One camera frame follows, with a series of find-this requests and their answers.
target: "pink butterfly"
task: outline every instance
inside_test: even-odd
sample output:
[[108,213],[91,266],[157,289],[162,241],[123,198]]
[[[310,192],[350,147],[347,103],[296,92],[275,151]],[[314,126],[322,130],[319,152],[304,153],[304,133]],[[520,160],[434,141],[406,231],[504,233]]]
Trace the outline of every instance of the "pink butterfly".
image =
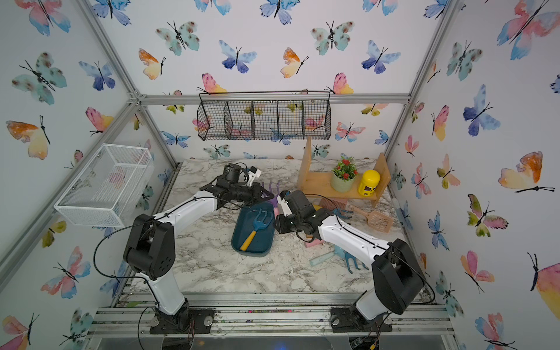
[[53,23],[65,32],[70,31],[70,20],[56,9],[62,6],[61,0],[15,0],[21,8],[30,8],[29,21],[39,33],[49,36]]
[[45,283],[41,290],[49,292],[50,295],[55,295],[60,290],[60,295],[68,299],[76,295],[78,292],[76,290],[78,278],[86,277],[90,274],[90,262],[80,264],[82,257],[80,247],[77,246],[70,255],[67,269],[63,268],[59,263],[60,267],[55,267],[55,269],[61,270],[63,273]]
[[414,144],[412,144],[412,135],[409,135],[408,142],[404,144],[404,149],[407,150],[407,153],[410,153],[410,155],[414,158],[414,154],[412,154],[412,152],[414,152],[414,150],[418,148],[418,146],[420,146],[420,142],[416,141]]
[[480,291],[484,293],[480,285],[477,281],[485,281],[485,282],[494,282],[494,275],[486,270],[481,270],[477,273],[477,265],[478,265],[478,255],[469,250],[469,252],[465,255],[461,256],[461,264],[463,264],[463,268],[465,269],[465,273],[469,275],[470,279],[473,280],[474,283],[477,284],[478,293]]
[[354,123],[350,123],[350,127],[348,128],[345,124],[338,122],[338,126],[337,126],[338,133],[334,135],[334,138],[337,139],[337,141],[340,141],[343,138],[346,138],[348,142],[356,141],[358,139],[357,134],[362,133],[362,131],[364,131],[366,128],[359,127],[359,128],[352,129],[353,125]]
[[422,177],[422,163],[420,163],[416,168],[416,174],[412,174],[412,179],[410,180],[413,185],[416,185],[416,198],[418,199],[422,198],[422,192],[424,192],[425,195],[432,194],[432,190],[428,184],[424,182],[424,179],[427,177],[428,175]]
[[35,317],[35,314],[31,316],[31,322],[29,323],[29,328],[22,325],[15,317],[8,316],[3,321],[4,332],[7,334],[19,334],[16,338],[0,346],[0,350],[25,350],[27,344],[31,345],[31,326],[33,322],[39,317]]

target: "teal butterfly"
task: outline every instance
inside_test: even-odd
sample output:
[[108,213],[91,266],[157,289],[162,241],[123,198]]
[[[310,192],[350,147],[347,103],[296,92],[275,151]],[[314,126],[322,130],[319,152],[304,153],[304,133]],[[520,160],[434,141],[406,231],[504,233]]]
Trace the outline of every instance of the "teal butterfly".
[[156,33],[160,38],[165,39],[165,44],[176,56],[181,56],[181,47],[185,50],[189,48],[198,51],[200,46],[198,42],[200,39],[193,34],[193,32],[197,31],[197,24],[195,22],[184,23],[179,29],[175,26],[175,21],[173,21],[173,25],[169,22],[167,22],[167,24],[169,24],[175,33],[167,28],[158,28],[156,29]]
[[30,91],[31,97],[39,102],[46,102],[49,105],[54,104],[53,94],[49,89],[55,91],[53,86],[66,87],[66,78],[62,75],[62,71],[53,67],[53,58],[48,52],[39,55],[34,70],[29,62],[27,67],[20,66],[33,73],[22,74],[12,79],[12,86],[21,91]]
[[148,210],[150,208],[150,197],[153,196],[153,189],[151,186],[146,185],[144,188],[144,192],[142,192],[142,198],[136,204],[136,207],[142,207],[144,210]]
[[210,157],[212,159],[218,159],[219,156],[222,156],[222,157],[229,157],[230,156],[230,152],[227,150],[228,148],[230,148],[230,146],[228,144],[223,144],[219,147],[216,147],[214,145],[213,148],[214,149],[204,148],[204,150],[206,152],[208,152],[208,154],[210,155]]

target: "blue butterfly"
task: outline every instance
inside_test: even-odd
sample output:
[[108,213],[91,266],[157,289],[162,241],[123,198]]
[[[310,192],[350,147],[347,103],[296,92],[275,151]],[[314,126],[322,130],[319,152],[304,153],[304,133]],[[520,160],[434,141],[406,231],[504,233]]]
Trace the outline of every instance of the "blue butterfly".
[[247,152],[243,152],[243,155],[244,155],[245,158],[247,158],[247,159],[268,159],[268,157],[257,157],[257,155],[254,155],[254,156],[253,156],[252,154],[249,154],[249,153],[247,153]]
[[115,81],[109,78],[109,75],[112,75],[113,72],[108,63],[105,63],[102,68],[99,68],[99,62],[94,63],[95,67],[83,61],[79,61],[78,64],[86,71],[88,76],[94,78],[94,89],[97,91],[103,90],[103,83],[107,84],[108,88],[115,87]]
[[228,44],[224,43],[223,40],[220,40],[219,43],[222,48],[222,53],[228,57],[222,61],[223,66],[227,69],[232,69],[234,66],[237,66],[237,70],[240,73],[247,73],[249,67],[247,67],[245,63],[251,63],[256,58],[256,52],[239,54],[241,48],[237,49],[236,47],[236,50],[233,50]]
[[161,133],[167,138],[167,140],[165,140],[165,143],[178,144],[182,148],[188,147],[185,141],[188,140],[190,136],[179,136],[179,134],[173,136],[170,133],[166,133],[165,131],[161,131]]
[[486,103],[486,85],[482,84],[478,94],[474,97],[474,107],[465,107],[463,112],[463,118],[468,122],[472,120],[469,125],[469,135],[478,135],[479,126],[482,126],[484,130],[496,130],[500,127],[500,122],[489,116],[485,111],[492,109],[490,102],[484,106]]
[[443,13],[445,6],[447,6],[448,0],[436,0],[436,2],[437,3],[426,7],[426,13],[424,13],[424,17],[432,18],[433,16],[437,15],[435,18],[437,19]]
[[231,154],[231,152],[227,150],[228,148],[230,148],[230,145],[228,144],[223,144],[219,147],[213,146],[213,148],[214,149],[204,148],[204,150],[208,152],[210,158],[212,159],[218,159],[219,156],[229,157]]
[[113,231],[115,231],[115,229],[112,227],[91,226],[91,228],[98,228],[99,230],[105,230],[105,232],[103,232],[103,237],[109,237],[109,238],[111,238],[110,235],[113,233]]
[[410,213],[408,212],[408,201],[404,202],[404,206],[402,208],[396,209],[396,216],[399,219],[399,222],[402,226],[407,226],[410,230],[414,230],[412,227],[412,223],[410,222]]
[[130,4],[130,0],[95,0],[99,2],[93,5],[91,8],[98,17],[105,18],[110,13],[111,19],[113,19],[113,14],[115,18],[123,26],[130,24],[130,18],[125,15],[122,11],[124,8]]
[[60,69],[53,67],[54,61],[50,53],[43,52],[39,55],[35,63],[36,71],[31,68],[29,62],[25,61],[25,63],[27,63],[27,67],[20,67],[34,75],[21,74],[12,79],[12,86],[21,91],[30,91],[31,97],[39,102],[54,104],[54,97],[49,89],[55,91],[53,85],[66,87],[66,78]]
[[375,144],[386,144],[387,141],[389,140],[389,135],[387,135],[387,133],[384,132],[383,130],[379,130],[379,136],[381,138],[375,140]]
[[[115,273],[114,276],[122,277],[124,276],[126,270],[127,270],[127,263],[125,261],[122,261],[119,267],[119,271]],[[103,284],[101,288],[99,288],[99,291],[105,293],[108,293],[109,291],[113,291],[113,298],[114,298],[116,295],[116,291],[119,289],[119,284],[121,281],[122,279],[112,278],[110,281],[105,282],[105,284]]]
[[362,67],[364,69],[375,67],[375,73],[383,73],[386,64],[395,62],[400,57],[400,52],[385,54],[388,49],[389,48],[383,48],[382,51],[379,51],[379,48],[375,45],[373,40],[368,41],[367,54],[370,55],[370,58],[362,62]]
[[440,230],[440,211],[436,212],[436,219],[432,220],[429,219],[428,220],[428,227],[430,228],[430,230],[432,230],[432,245],[434,248],[437,248],[439,246],[439,243],[441,243],[441,246],[444,247],[445,249],[449,250],[449,247],[447,246],[447,242],[445,241],[445,238],[442,234],[445,234],[445,232],[443,230]]
[[171,178],[171,169],[167,169],[165,172],[159,174],[157,176],[157,178],[160,181],[163,181],[164,186],[167,185],[167,182],[169,181],[169,179]]
[[290,10],[294,7],[300,0],[267,0],[268,3],[261,5],[260,8],[260,15],[263,17],[270,17],[274,12],[274,18],[278,15],[280,19],[280,23],[286,25],[292,22],[292,16],[288,13],[287,10]]
[[272,142],[281,141],[286,146],[288,146],[290,144],[290,139],[294,139],[297,136],[297,135],[280,134],[280,132],[277,131],[276,129],[274,129],[274,128],[270,128],[270,129],[274,133],[274,136],[272,137],[271,141]]

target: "orange butterfly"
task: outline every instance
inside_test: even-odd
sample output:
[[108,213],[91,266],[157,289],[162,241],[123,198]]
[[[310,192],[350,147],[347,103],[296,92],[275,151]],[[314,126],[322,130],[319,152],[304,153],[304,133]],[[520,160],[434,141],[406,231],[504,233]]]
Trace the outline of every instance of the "orange butterfly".
[[303,61],[300,61],[300,58],[296,55],[296,53],[292,49],[287,48],[286,51],[284,51],[284,63],[287,64],[287,66],[280,69],[280,72],[284,75],[284,78],[290,78],[300,71],[301,66],[308,58],[309,56],[307,56]]
[[165,57],[159,62],[154,56],[147,53],[144,49],[138,51],[138,56],[140,60],[148,66],[144,68],[144,74],[148,76],[151,80],[159,77],[162,73],[164,67]]
[[45,133],[42,115],[39,115],[39,120],[41,122],[41,130],[33,124],[14,122],[13,120],[8,120],[6,122],[6,124],[8,124],[6,127],[14,139],[20,139],[23,143],[30,142],[29,148],[27,149],[27,154],[30,157],[43,160],[48,153],[50,140]]

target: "butterfly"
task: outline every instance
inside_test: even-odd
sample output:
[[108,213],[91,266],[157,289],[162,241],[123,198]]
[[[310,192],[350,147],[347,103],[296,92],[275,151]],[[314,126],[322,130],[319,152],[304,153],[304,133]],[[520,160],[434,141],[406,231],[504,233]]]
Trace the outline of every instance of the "butterfly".
[[453,167],[449,167],[449,155],[446,153],[444,157],[443,168],[437,168],[437,176],[443,178],[441,180],[441,186],[445,189],[449,188],[449,184],[453,186],[459,186],[461,181],[455,177],[455,175],[451,174]]
[[89,77],[94,78],[93,87],[97,91],[103,90],[104,84],[106,84],[108,88],[115,87],[115,80],[113,78],[109,78],[109,75],[112,75],[113,72],[111,71],[108,63],[105,63],[105,65],[101,68],[99,68],[99,62],[94,62],[95,67],[83,61],[79,61],[78,64]]
[[403,188],[403,184],[407,183],[407,178],[404,177],[401,169],[397,166],[396,163],[395,163],[395,171],[393,172],[393,176],[391,177],[391,180],[393,180],[393,182],[396,182],[396,188],[399,190]]
[[546,190],[554,192],[554,187],[539,187],[536,184],[540,180],[540,172],[543,168],[543,153],[541,151],[528,153],[519,159],[516,166],[517,171],[513,169],[502,169],[502,176],[498,179],[500,185],[505,188],[518,189],[515,193],[528,190]]
[[458,71],[459,80],[463,81],[473,71],[473,62],[478,61],[478,59],[482,56],[482,50],[469,50],[469,46],[470,43],[467,45],[465,41],[465,50],[463,51],[463,54],[459,56],[463,47],[459,43],[453,44],[451,59],[449,60],[449,64],[447,65],[448,76],[452,75],[454,72],[457,73]]
[[386,64],[395,62],[400,57],[400,52],[385,54],[387,50],[389,50],[389,48],[381,48],[381,50],[379,50],[373,40],[368,41],[367,54],[370,55],[370,58],[362,62],[362,67],[364,69],[375,67],[374,71],[376,74],[383,73],[386,69]]
[[381,109],[387,107],[389,104],[388,103],[374,103],[372,105],[365,105],[366,106],[364,109],[361,110],[362,114],[368,114],[369,112],[371,112],[371,115],[373,116],[378,116],[381,114]]
[[338,122],[337,130],[338,133],[334,135],[334,138],[337,141],[340,141],[344,138],[348,140],[348,142],[354,142],[358,139],[358,134],[361,134],[364,131],[365,127],[353,128],[352,126],[354,123],[350,123],[350,127],[348,128],[345,124]]
[[144,191],[142,192],[142,198],[136,204],[137,208],[142,208],[148,210],[150,208],[150,197],[153,196],[153,189],[151,186],[146,185]]
[[[122,277],[124,276],[124,273],[127,271],[127,263],[125,261],[122,261],[120,263],[119,266],[119,271],[117,273],[114,274],[114,276],[116,277]],[[117,279],[117,278],[112,278],[110,281],[105,282],[100,288],[99,291],[100,292],[105,292],[108,293],[110,291],[113,291],[113,298],[116,295],[117,290],[119,289],[119,284],[120,281],[122,281],[122,279]]]
[[556,75],[556,80],[550,84],[550,88],[555,94],[560,93],[560,74]]
[[375,140],[375,144],[386,144],[387,141],[389,140],[389,135],[387,135],[387,133],[384,132],[383,130],[379,130],[379,136],[381,138]]
[[93,124],[94,127],[97,129],[97,130],[90,131],[90,133],[91,133],[90,136],[93,136],[97,133],[106,132],[109,125],[111,125],[111,123],[113,122],[113,119],[114,119],[110,115],[102,115],[96,109],[94,109],[92,107],[88,107],[86,109],[86,116],[90,120],[91,124]]
[[414,123],[416,119],[418,119],[418,113],[420,113],[420,111],[422,111],[423,109],[424,109],[424,102],[418,101],[416,103],[416,106],[414,106],[414,109],[412,110],[412,123]]
[[406,226],[409,230],[414,230],[414,227],[412,227],[412,223],[410,222],[407,200],[404,202],[404,206],[402,208],[396,209],[396,216],[398,217],[401,226]]
[[548,308],[552,311],[554,316],[560,320],[560,302],[558,302],[558,300],[560,300],[560,298],[558,298],[558,296],[560,296],[560,288],[558,288],[560,285],[560,263],[539,271],[539,262],[536,259],[536,254],[534,254],[534,256],[535,260],[533,260],[531,256],[533,270],[535,270],[531,291],[535,290],[536,287]]
[[538,5],[535,0],[520,0],[515,6],[515,14],[520,16],[503,25],[498,35],[498,46],[511,39],[511,60],[521,59],[531,51],[533,35],[547,36],[560,26],[560,12],[545,12],[538,15],[549,0]]
[[333,94],[353,94],[354,90],[348,85],[348,81],[346,80],[346,74],[338,73],[337,76],[334,77],[334,85],[333,88],[326,87],[330,92]]
[[[210,3],[210,7],[212,7],[212,0],[194,0],[194,3],[197,5],[197,9],[202,12],[206,11],[208,3]],[[214,0],[214,5],[216,5],[216,9],[222,16],[225,16],[226,13],[231,10],[230,0]]]
[[247,153],[247,152],[243,152],[243,156],[244,156],[246,159],[268,159],[268,157],[258,157],[257,155],[254,155],[254,156],[253,156],[252,154],[249,154],[249,153]]
[[426,6],[426,13],[424,13],[424,17],[432,18],[437,15],[435,18],[437,19],[443,13],[448,1],[449,0],[436,0],[437,3]]
[[262,4],[259,7],[260,15],[263,17],[270,17],[274,12],[273,18],[276,18],[276,15],[278,15],[278,19],[280,19],[280,23],[282,23],[283,25],[290,24],[292,22],[292,16],[290,16],[288,10],[291,10],[292,7],[300,3],[300,0],[267,0],[267,1],[268,3]]
[[62,71],[53,67],[54,61],[50,53],[43,52],[39,55],[35,63],[35,69],[31,68],[28,61],[27,67],[19,66],[34,74],[21,74],[12,79],[12,86],[21,91],[30,91],[31,97],[39,102],[46,102],[48,105],[54,104],[53,94],[49,89],[56,91],[53,86],[66,87],[66,78]]
[[270,128],[270,129],[274,133],[274,136],[272,137],[271,141],[272,142],[282,142],[286,146],[288,146],[290,144],[290,139],[293,139],[297,136],[297,135],[280,134],[280,132],[277,131],[276,129],[274,129],[274,128]]
[[420,146],[420,141],[416,141],[412,144],[412,135],[409,135],[407,142],[404,144],[404,149],[407,150],[407,153],[410,154],[412,158],[414,158],[414,154],[412,154],[412,152],[414,152],[418,146]]
[[379,4],[381,4],[381,8],[383,9],[383,14],[385,16],[395,11],[399,6],[397,0],[363,0],[362,8],[366,10],[366,12],[370,12],[375,5],[379,7]]
[[50,26],[54,28],[54,24],[65,32],[70,31],[70,20],[68,17],[57,11],[57,9],[62,6],[61,1],[15,0],[15,2],[16,5],[24,9],[31,7],[31,12],[29,12],[29,22],[31,22],[33,27],[37,28],[39,33],[49,36]]
[[474,283],[477,284],[479,294],[480,291],[484,293],[484,290],[480,287],[477,281],[494,282],[494,275],[490,272],[486,270],[477,272],[478,255],[472,250],[469,250],[466,256],[461,255],[461,264],[465,269],[465,273],[469,275],[470,279],[472,279]]
[[74,313],[72,314],[72,322],[70,323],[70,336],[62,335],[66,339],[64,342],[71,340],[63,350],[80,350],[83,348],[84,340],[80,338],[85,338],[85,334],[90,327],[91,324],[94,322],[94,318],[91,316],[89,312],[86,312],[82,316],[82,309],[77,308]]
[[441,72],[441,69],[436,70],[436,68],[437,68],[437,64],[436,64],[436,62],[434,62],[433,65],[432,65],[432,76],[428,79],[428,81],[427,81],[426,83],[429,83],[430,80],[431,80],[433,77],[436,76],[436,74],[438,74],[439,72]]
[[443,106],[440,113],[437,115],[432,113],[432,136],[435,133],[438,140],[443,141],[445,138],[445,123],[447,123],[447,117],[449,116],[449,107]]
[[103,237],[107,237],[107,239],[111,238],[111,235],[115,231],[115,229],[112,227],[91,226],[91,228],[97,228],[98,230],[103,230]]
[[93,5],[91,8],[93,9],[94,13],[101,18],[107,17],[107,14],[110,14],[111,19],[113,19],[113,15],[117,21],[120,22],[123,26],[127,26],[130,24],[130,18],[125,15],[122,11],[124,8],[130,4],[130,0],[95,0],[99,2],[98,4]]
[[420,163],[416,168],[416,174],[412,174],[412,178],[410,179],[410,182],[416,185],[416,198],[418,199],[422,198],[422,192],[424,192],[425,195],[432,194],[432,190],[429,188],[428,184],[424,182],[424,179],[427,177],[428,175],[422,177],[422,163]]
[[60,290],[60,296],[63,298],[71,299],[74,297],[78,292],[76,290],[78,278],[86,277],[90,274],[90,262],[80,263],[82,257],[83,255],[80,251],[80,247],[75,247],[68,260],[68,267],[65,269],[58,263],[60,267],[55,267],[55,269],[61,270],[63,273],[48,280],[47,283],[41,287],[41,290],[47,291],[50,295],[55,295],[58,290]]
[[22,325],[15,317],[7,316],[2,320],[2,325],[4,326],[4,332],[7,334],[18,334],[16,338],[13,338],[6,344],[0,346],[0,350],[25,350],[27,345],[31,345],[31,326],[33,322],[39,317],[35,317],[35,313],[31,315],[31,322],[29,326],[25,327]]
[[329,25],[327,22],[326,25],[328,26],[329,30],[323,28],[313,28],[311,30],[311,36],[313,37],[313,39],[317,40],[315,42],[315,49],[319,51],[320,55],[324,55],[329,49],[330,43],[331,50],[333,49],[334,44],[337,49],[339,49],[340,51],[344,51],[344,49],[350,42],[350,36],[346,33],[352,31],[352,29],[354,28],[354,22],[342,23],[335,29],[333,29],[334,21],[333,24]]
[[463,118],[465,118],[465,121],[468,122],[472,120],[469,125],[469,135],[471,136],[478,135],[479,126],[482,126],[484,130],[496,130],[500,127],[500,122],[498,120],[495,120],[485,113],[487,110],[494,107],[489,107],[490,102],[485,107],[485,103],[486,85],[482,84],[478,94],[474,97],[474,107],[465,107],[463,111]]
[[282,73],[284,78],[290,78],[294,74],[298,74],[301,66],[308,58],[309,56],[304,58],[303,61],[300,61],[300,58],[296,55],[296,53],[292,49],[287,48],[286,51],[284,51],[284,64],[287,64],[287,66],[280,69],[280,73]]
[[426,268],[428,266],[426,253],[420,253],[420,261],[422,262],[422,266],[424,266],[424,274],[426,274],[428,277],[431,277],[430,274],[426,272]]
[[204,84],[204,88],[199,87],[198,89],[200,91],[206,92],[207,94],[215,94],[217,92],[227,92],[226,89],[216,84],[216,80],[214,80],[214,77],[212,77],[210,73],[202,74],[202,84]]
[[219,156],[229,157],[230,154],[231,154],[231,152],[228,150],[228,148],[230,148],[230,145],[228,145],[228,144],[223,144],[219,147],[216,147],[214,145],[213,148],[214,149],[203,148],[206,152],[208,152],[208,154],[210,155],[210,158],[212,158],[212,159],[218,159]]
[[161,133],[167,138],[167,140],[165,140],[165,143],[178,144],[182,148],[188,147],[185,141],[188,140],[190,136],[179,136],[179,134],[175,134],[175,136],[173,136],[170,133],[166,133],[165,131],[161,131]]
[[29,142],[27,154],[30,157],[43,160],[47,156],[50,140],[43,126],[42,115],[39,115],[39,122],[41,123],[41,130],[33,124],[14,122],[13,120],[8,120],[6,127],[14,139],[21,140],[23,143]]
[[163,74],[163,67],[165,57],[159,62],[154,56],[147,53],[144,49],[138,50],[138,56],[147,68],[144,68],[143,73],[151,80],[156,79]]
[[457,299],[451,294],[455,290],[451,289],[451,283],[449,287],[447,286],[447,279],[445,278],[444,272],[440,271],[440,278],[436,281],[436,292],[439,295],[443,295],[445,299],[445,309],[449,316],[456,317],[457,314],[460,316],[465,316],[463,308],[457,301]]
[[54,234],[61,234],[64,231],[66,231],[66,221],[64,220],[50,225],[42,238],[43,248],[50,247],[54,243]]
[[467,211],[469,215],[469,222],[467,225],[476,227],[475,233],[479,237],[484,235],[490,237],[490,230],[488,228],[500,228],[504,230],[507,227],[507,221],[501,216],[488,215],[488,213],[494,212],[494,210],[488,211],[490,207],[490,202],[486,206],[486,210],[482,212],[480,207],[480,202],[474,194],[469,194],[470,199],[470,209],[472,212]]
[[223,66],[227,69],[233,69],[234,66],[237,66],[237,70],[240,73],[247,73],[249,67],[247,67],[245,63],[251,63],[256,58],[256,52],[239,54],[241,48],[237,49],[236,47],[235,50],[233,50],[223,40],[220,40],[219,43],[222,48],[222,53],[227,56],[227,58],[222,61]]
[[197,31],[197,24],[195,22],[184,23],[179,29],[175,26],[175,21],[173,21],[173,25],[169,22],[167,24],[175,31],[174,34],[167,28],[158,28],[156,33],[165,40],[165,44],[170,51],[173,51],[176,56],[181,56],[181,46],[185,50],[189,48],[198,51],[200,39],[193,34],[193,32]]
[[436,218],[432,220],[431,218],[428,220],[428,228],[432,230],[432,245],[434,248],[437,248],[441,243],[441,246],[445,249],[449,250],[449,246],[447,245],[447,241],[444,238],[445,232],[443,229],[440,229],[440,211],[436,212]]
[[482,317],[479,317],[474,321],[477,331],[479,331],[487,339],[490,339],[484,340],[485,342],[490,343],[486,350],[503,350],[505,347],[517,350],[516,348],[510,346],[515,342],[504,343],[502,341],[503,318],[499,312],[496,315],[488,314],[488,322],[486,322],[486,320]]

